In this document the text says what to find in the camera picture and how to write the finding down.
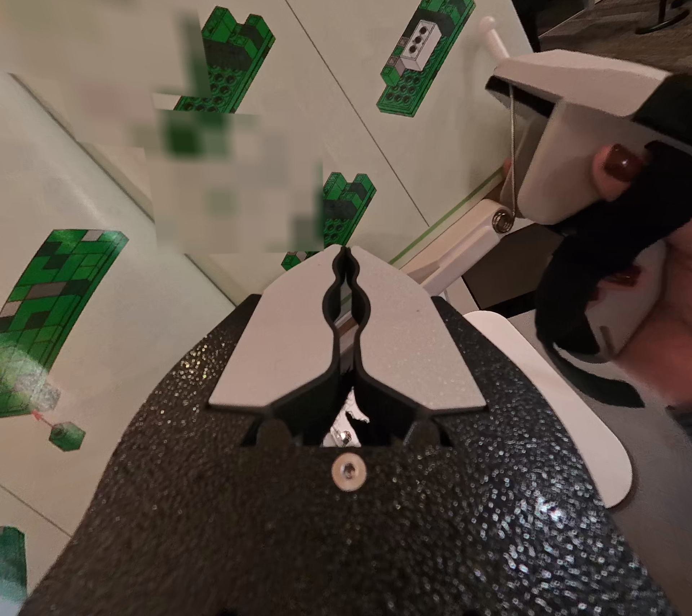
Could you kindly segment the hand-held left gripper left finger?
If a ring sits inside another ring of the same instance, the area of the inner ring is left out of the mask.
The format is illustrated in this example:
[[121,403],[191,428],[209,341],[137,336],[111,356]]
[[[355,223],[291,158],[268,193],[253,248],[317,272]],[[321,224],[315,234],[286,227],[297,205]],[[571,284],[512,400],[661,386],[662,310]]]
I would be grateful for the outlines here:
[[328,247],[264,291],[212,391],[212,409],[279,420],[322,445],[347,398],[336,320],[348,252]]

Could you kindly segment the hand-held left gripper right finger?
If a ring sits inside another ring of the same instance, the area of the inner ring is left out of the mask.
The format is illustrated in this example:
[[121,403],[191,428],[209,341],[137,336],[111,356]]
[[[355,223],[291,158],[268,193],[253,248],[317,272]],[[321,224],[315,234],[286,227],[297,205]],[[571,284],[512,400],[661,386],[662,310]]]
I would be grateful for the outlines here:
[[487,401],[428,292],[360,247],[347,256],[357,324],[352,388],[376,441],[405,439],[418,420],[485,410]]

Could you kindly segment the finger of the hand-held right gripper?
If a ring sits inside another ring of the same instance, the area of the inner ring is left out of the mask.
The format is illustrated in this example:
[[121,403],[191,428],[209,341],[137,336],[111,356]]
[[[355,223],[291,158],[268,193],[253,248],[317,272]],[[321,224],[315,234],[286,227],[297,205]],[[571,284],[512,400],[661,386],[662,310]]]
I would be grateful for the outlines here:
[[620,144],[641,153],[650,129],[629,119],[572,103],[558,103],[549,117],[535,116],[516,155],[517,207],[534,223],[556,224],[596,202],[594,156]]
[[486,91],[525,121],[549,117],[561,102],[633,121],[677,121],[678,83],[669,72],[614,58],[551,50],[500,62]]

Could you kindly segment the metal page holder clip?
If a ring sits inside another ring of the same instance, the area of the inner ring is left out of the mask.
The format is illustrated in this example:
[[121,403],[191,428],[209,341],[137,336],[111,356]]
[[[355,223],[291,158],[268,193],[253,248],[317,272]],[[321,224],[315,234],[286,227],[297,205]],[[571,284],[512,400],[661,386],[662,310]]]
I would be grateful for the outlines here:
[[[498,63],[509,58],[509,53],[503,43],[500,35],[496,30],[496,20],[492,16],[484,16],[480,20],[480,34],[487,47],[487,50]],[[511,185],[511,207],[509,211],[506,209],[498,209],[492,219],[492,227],[497,233],[508,233],[512,231],[517,218],[517,193],[516,193],[516,177],[515,177],[515,157],[516,157],[516,126],[515,126],[515,95],[514,86],[509,84],[509,112],[510,112],[510,167],[509,179]]]

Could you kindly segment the green toy instruction booklet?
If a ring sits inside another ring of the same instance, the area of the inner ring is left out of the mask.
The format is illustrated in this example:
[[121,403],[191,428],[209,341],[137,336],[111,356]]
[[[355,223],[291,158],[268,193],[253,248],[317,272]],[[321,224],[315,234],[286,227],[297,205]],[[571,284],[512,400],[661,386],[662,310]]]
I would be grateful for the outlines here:
[[[367,171],[382,193],[353,241],[389,260],[499,166],[509,137],[483,97],[491,60],[474,35],[496,12],[510,46],[524,48],[508,0],[197,0],[263,16],[276,52],[250,89],[232,142],[244,163],[209,163],[205,181],[229,206],[226,180],[269,165],[289,176],[312,147],[324,168]],[[1,424],[1,481],[38,505],[29,524],[3,529],[28,542],[29,599],[8,615],[498,615],[462,596],[462,556],[422,529],[398,529],[394,501],[413,494],[383,464],[408,450],[366,450],[368,480],[345,492],[332,480],[333,448],[279,439],[279,420],[212,409],[209,398],[259,299],[229,308],[191,262],[156,248],[148,218],[11,77],[1,78],[1,293],[20,271],[44,285],[77,270],[101,275],[72,327],[39,405],[82,451],[39,442],[38,425]],[[52,571],[55,521],[73,530],[101,464],[103,491],[134,504],[111,513],[100,494],[80,537]]]

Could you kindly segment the grey desk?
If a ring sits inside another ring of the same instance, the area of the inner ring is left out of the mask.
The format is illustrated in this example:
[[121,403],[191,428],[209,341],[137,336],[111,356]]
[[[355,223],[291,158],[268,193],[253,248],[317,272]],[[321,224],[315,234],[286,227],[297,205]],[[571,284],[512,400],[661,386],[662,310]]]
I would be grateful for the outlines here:
[[[601,433],[607,427],[627,453],[632,484],[626,498],[609,512],[620,533],[627,540],[679,615],[691,614],[691,440],[673,421],[661,396],[644,381],[632,376],[616,363],[583,363],[568,354],[565,358],[577,367],[607,379],[625,381],[635,387],[644,407],[627,408],[603,404],[582,393],[564,376],[567,385],[584,403],[576,406],[573,420],[593,415],[579,428],[578,450],[587,438],[587,424],[599,418],[596,442],[587,444],[586,458],[590,471],[599,482],[624,473],[612,467],[615,446]],[[596,448],[606,441],[607,459],[595,462]]]

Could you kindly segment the person's right hand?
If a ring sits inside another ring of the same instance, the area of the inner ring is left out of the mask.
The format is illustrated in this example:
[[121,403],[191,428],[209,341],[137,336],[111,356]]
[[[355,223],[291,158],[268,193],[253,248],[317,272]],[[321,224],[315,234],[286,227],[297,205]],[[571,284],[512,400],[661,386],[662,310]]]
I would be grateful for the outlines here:
[[[644,167],[644,155],[622,145],[601,148],[592,164],[594,185],[614,200]],[[619,352],[616,364],[656,391],[677,412],[691,411],[691,222],[667,238],[667,278],[645,322]]]

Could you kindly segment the wooden book stand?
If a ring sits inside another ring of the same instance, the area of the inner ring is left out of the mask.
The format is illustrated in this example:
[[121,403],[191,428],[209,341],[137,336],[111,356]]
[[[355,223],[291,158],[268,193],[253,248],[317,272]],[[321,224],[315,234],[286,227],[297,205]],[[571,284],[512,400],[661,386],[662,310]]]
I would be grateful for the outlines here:
[[[500,174],[493,175],[480,191],[490,202],[474,194],[463,204],[462,213],[437,239],[417,253],[402,271],[430,296],[447,299],[448,290],[460,284],[462,275],[500,240],[513,218],[499,202]],[[633,488],[633,466],[625,447],[573,388],[572,377],[563,376],[549,359],[536,350],[514,325],[499,314],[474,311],[471,323],[498,347],[529,378],[534,388],[561,421],[581,455],[605,506],[615,508]]]

